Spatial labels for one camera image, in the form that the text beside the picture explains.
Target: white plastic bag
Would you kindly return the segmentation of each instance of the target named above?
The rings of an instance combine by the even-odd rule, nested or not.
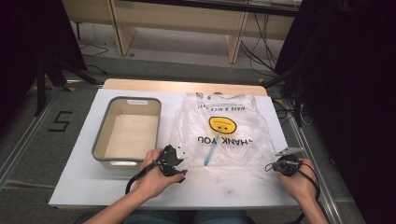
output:
[[[252,94],[187,93],[170,144],[184,159],[179,169],[205,166],[217,177],[230,169],[263,173],[276,160],[267,122]]]

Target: wire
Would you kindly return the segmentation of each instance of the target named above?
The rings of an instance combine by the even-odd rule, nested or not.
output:
[[[293,2],[294,2],[294,9],[297,9],[297,3],[296,3],[296,0],[293,0]]]
[[[98,48],[98,49],[104,49],[104,51],[98,52],[98,53],[94,53],[94,54],[82,54],[82,55],[90,56],[90,57],[91,57],[91,56],[96,56],[96,55],[99,55],[99,54],[103,54],[103,53],[105,53],[105,52],[108,52],[108,49],[107,49],[107,48],[98,47],[98,46],[92,45],[92,44],[84,45],[84,46],[81,47],[80,49],[84,49],[84,48],[86,48],[86,47],[88,47],[88,46],[96,47],[96,48]]]
[[[293,112],[294,112],[292,109],[287,109],[285,106],[283,106],[277,100],[273,100],[273,103],[274,103],[274,107],[276,108],[276,114],[278,114],[278,112],[284,112],[285,113],[284,116],[282,116],[282,117],[277,116],[279,119],[285,119],[288,114],[292,115]]]
[[[313,169],[310,165],[308,165],[308,164],[305,164],[305,163],[302,163],[302,164],[301,164],[301,165],[307,166],[307,167],[312,171],[312,173],[313,173],[314,176],[315,176],[315,179],[317,180],[316,182],[315,182],[309,175],[307,175],[306,173],[304,173],[304,172],[301,171],[300,169],[297,169],[297,168],[295,168],[294,166],[289,165],[289,164],[287,164],[287,165],[288,165],[291,169],[293,169],[293,170],[295,170],[296,172],[300,173],[303,177],[305,177],[306,179],[308,179],[309,182],[311,182],[311,184],[314,185],[315,190],[317,191],[316,196],[315,196],[315,199],[316,199],[316,201],[317,201],[317,204],[319,205],[320,210],[322,211],[323,215],[326,217],[327,221],[330,223],[330,220],[329,220],[329,218],[327,217],[327,214],[326,214],[326,212],[325,212],[325,210],[324,210],[324,208],[323,208],[323,205],[322,205],[322,204],[320,203],[320,201],[319,201],[319,197],[320,197],[320,184],[319,184],[319,182],[318,182],[318,176],[317,176],[316,172],[314,171],[314,169]],[[304,217],[305,217],[305,215],[304,215],[304,213],[302,213],[302,214],[297,218],[297,220],[296,220],[295,222],[296,222],[296,223],[300,223],[301,220],[302,220]]]
[[[338,8],[343,12],[353,12],[354,8],[349,6],[348,0],[339,0]]]
[[[265,165],[265,168],[264,168],[265,172],[268,172],[268,171],[270,171],[272,169],[273,169],[272,163],[269,163],[269,164]]]
[[[100,70],[103,74],[107,74],[107,72],[106,72],[105,70],[101,69],[100,67],[98,67],[98,66],[96,66],[96,65],[90,64],[90,65],[87,65],[87,67],[95,67],[95,68],[97,68],[98,70]]]
[[[55,189],[52,185],[32,184],[20,180],[9,179],[6,181],[5,188],[28,188],[28,189]]]
[[[303,118],[303,114],[302,114],[302,113],[300,113],[300,118],[301,118],[301,120],[303,121],[303,123],[304,123],[305,125],[307,125],[307,126],[311,125],[312,122],[314,121],[314,119],[311,119],[309,122],[306,122],[306,121],[304,120],[304,118]]]
[[[262,59],[260,59],[256,54],[254,54],[253,51],[254,51],[254,49],[257,47],[257,43],[256,43],[255,47],[253,48],[253,50],[248,49],[248,47],[245,45],[245,43],[244,43],[243,41],[241,41],[241,44],[242,44],[242,51],[249,57],[249,59],[250,59],[250,67],[251,67],[254,71],[260,73],[259,71],[255,70],[255,69],[253,68],[253,65],[251,64],[251,61],[253,61],[253,62],[255,62],[255,63],[262,64],[262,65],[264,65],[265,67],[267,67],[268,69],[270,69],[272,72],[275,72],[275,70],[274,70],[270,65],[268,65],[267,63],[265,63],[265,62],[264,62]]]
[[[269,15],[268,14],[264,15],[264,27],[263,28],[260,27],[259,20],[257,19],[257,14],[256,13],[254,13],[254,19],[256,20],[256,24],[257,24],[257,27],[259,28],[259,32],[260,32],[259,41],[260,41],[260,39],[262,39],[262,42],[265,45],[265,53],[266,53],[267,59],[268,59],[268,61],[270,63],[271,68],[274,69],[274,66],[275,66],[276,61],[277,61],[277,57],[270,50],[268,42],[267,42],[268,41],[267,40],[267,23],[268,23],[268,20],[269,20]]]
[[[293,118],[293,116],[288,117],[288,118],[280,125],[280,127],[283,127],[283,125],[285,125],[285,123],[286,123],[289,119],[292,119],[292,118]]]
[[[136,181],[136,175],[134,175],[126,184],[126,188],[125,188],[125,195],[129,193],[129,191],[131,190],[131,186],[132,184]]]

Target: beige plastic container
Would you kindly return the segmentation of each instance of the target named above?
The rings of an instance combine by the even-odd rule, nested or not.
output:
[[[156,148],[161,102],[155,98],[116,97],[107,107],[92,155],[106,166],[136,166]]]

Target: yellow smiley face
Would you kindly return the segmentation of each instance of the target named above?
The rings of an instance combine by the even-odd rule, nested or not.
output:
[[[236,130],[236,123],[224,117],[211,117],[209,125],[218,133],[233,133]]]

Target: hand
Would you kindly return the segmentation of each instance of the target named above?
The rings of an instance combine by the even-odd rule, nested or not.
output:
[[[314,168],[314,165],[311,160],[308,159],[300,159],[303,164],[309,165]],[[306,166],[301,165],[300,170],[311,177],[315,182],[316,177],[312,170]],[[304,201],[312,201],[315,200],[316,189],[315,186],[300,173],[296,173],[290,177],[282,175],[280,172],[276,172],[277,178],[285,187],[288,194],[296,200],[298,203],[302,203]]]
[[[142,162],[140,170],[148,166],[150,163],[152,163],[152,161],[156,160],[161,151],[162,149],[150,150],[147,153],[145,160]],[[148,200],[150,198],[157,197],[170,185],[177,183],[183,178],[183,174],[164,176],[163,173],[161,173],[160,168],[155,166],[152,170],[148,171],[145,176],[137,180],[134,188],[131,191],[143,194]]]

